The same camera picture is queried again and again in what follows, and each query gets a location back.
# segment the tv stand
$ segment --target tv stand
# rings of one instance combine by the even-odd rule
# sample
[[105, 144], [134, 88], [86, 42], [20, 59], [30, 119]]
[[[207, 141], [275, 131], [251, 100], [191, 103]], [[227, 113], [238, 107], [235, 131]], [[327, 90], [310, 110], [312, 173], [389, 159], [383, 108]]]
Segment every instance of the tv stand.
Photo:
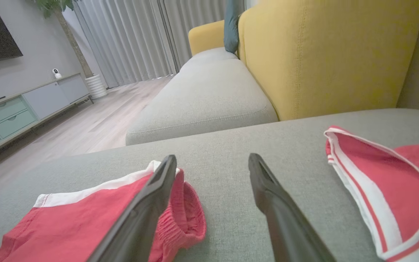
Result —
[[80, 74], [0, 99], [0, 148], [86, 99], [93, 103]]

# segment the yellow armrest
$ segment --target yellow armrest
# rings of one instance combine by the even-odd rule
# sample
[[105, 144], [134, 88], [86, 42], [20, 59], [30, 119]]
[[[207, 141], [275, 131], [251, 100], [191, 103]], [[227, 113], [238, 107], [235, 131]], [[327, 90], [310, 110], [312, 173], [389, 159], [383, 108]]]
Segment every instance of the yellow armrest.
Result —
[[224, 46], [224, 20], [200, 25], [188, 32], [192, 55]]

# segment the gray sofa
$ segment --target gray sofa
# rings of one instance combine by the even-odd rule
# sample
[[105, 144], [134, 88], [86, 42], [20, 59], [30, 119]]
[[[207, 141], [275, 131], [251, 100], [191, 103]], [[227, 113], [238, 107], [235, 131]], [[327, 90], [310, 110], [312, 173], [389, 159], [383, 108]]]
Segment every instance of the gray sofa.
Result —
[[194, 55], [140, 112], [126, 145], [278, 121], [266, 95], [233, 53]]
[[260, 154], [339, 262], [380, 261], [353, 198], [327, 164], [324, 130], [341, 126], [389, 147], [419, 144], [419, 111], [385, 109], [319, 116], [126, 146], [42, 164], [0, 191], [0, 242], [39, 194], [72, 192], [175, 154], [196, 189], [206, 239], [175, 261], [273, 261], [255, 206], [248, 156]]

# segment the wooden floor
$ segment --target wooden floor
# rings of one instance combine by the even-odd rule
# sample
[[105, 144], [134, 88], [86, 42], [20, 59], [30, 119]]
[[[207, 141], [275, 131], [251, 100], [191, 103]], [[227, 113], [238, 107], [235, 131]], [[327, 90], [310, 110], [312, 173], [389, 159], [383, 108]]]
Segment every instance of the wooden floor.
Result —
[[26, 135], [0, 153], [0, 189], [43, 162], [125, 146], [128, 126], [171, 78], [112, 88]]

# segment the seam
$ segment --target seam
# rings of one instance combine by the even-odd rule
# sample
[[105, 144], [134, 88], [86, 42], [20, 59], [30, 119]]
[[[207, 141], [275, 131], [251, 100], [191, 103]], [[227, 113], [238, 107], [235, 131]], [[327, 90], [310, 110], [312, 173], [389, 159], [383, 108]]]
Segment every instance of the seam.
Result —
[[47, 195], [46, 195], [45, 199], [43, 199], [43, 203], [41, 204], [41, 207], [45, 207], [45, 204], [46, 204], [46, 202], [48, 202], [48, 197], [49, 197], [50, 195], [51, 195], [51, 194], [47, 194]]
[[209, 123], [209, 122], [214, 122], [214, 121], [219, 121], [219, 120], [229, 119], [229, 118], [238, 118], [240, 116], [249, 116], [249, 115], [253, 115], [253, 114], [265, 111], [266, 108], [267, 108], [267, 103], [264, 104], [263, 109], [260, 109], [258, 111], [251, 112], [251, 113], [240, 114], [240, 115], [235, 115], [235, 116], [223, 116], [223, 117], [220, 117], [220, 118], [208, 119], [208, 120], [203, 120], [203, 121], [194, 121], [194, 122], [185, 123], [185, 124], [178, 124], [176, 126], [166, 126], [166, 127], [160, 127], [160, 128], [148, 130], [148, 131], [133, 132], [133, 133], [128, 133], [128, 134], [134, 135], [134, 134], [153, 133], [155, 131], [161, 131], [161, 130], [165, 130], [165, 129], [173, 129], [173, 128], [178, 128], [178, 127], [182, 127], [182, 126], [190, 126], [190, 125], [193, 125], [193, 124], [202, 124], [202, 123]]
[[23, 229], [17, 234], [17, 236], [16, 237], [14, 237], [13, 238], [13, 240], [12, 240], [12, 247], [11, 247], [11, 250], [10, 250], [10, 252], [8, 252], [7, 254], [6, 254], [6, 257], [2, 260], [2, 261], [5, 261], [5, 260], [7, 260], [7, 258], [12, 254], [12, 252], [13, 252], [13, 249], [14, 249], [14, 245], [15, 245], [15, 243], [16, 243], [16, 241], [18, 240], [18, 238], [28, 229], [28, 227], [30, 226], [30, 224], [32, 224], [32, 222], [35, 220], [35, 218], [38, 216], [38, 213], [40, 212], [40, 209], [36, 209], [34, 212], [33, 212], [33, 215], [32, 215], [32, 217], [27, 221], [27, 223], [24, 225], [24, 227], [23, 227]]
[[300, 107], [300, 88], [301, 88], [301, 73], [302, 73], [302, 58], [303, 58], [303, 33], [305, 29], [305, 19], [307, 13], [307, 0], [303, 1], [302, 22], [298, 32], [298, 46], [297, 46], [297, 67], [296, 67], [296, 85], [295, 85], [295, 108], [294, 119], [298, 119], [298, 108]]

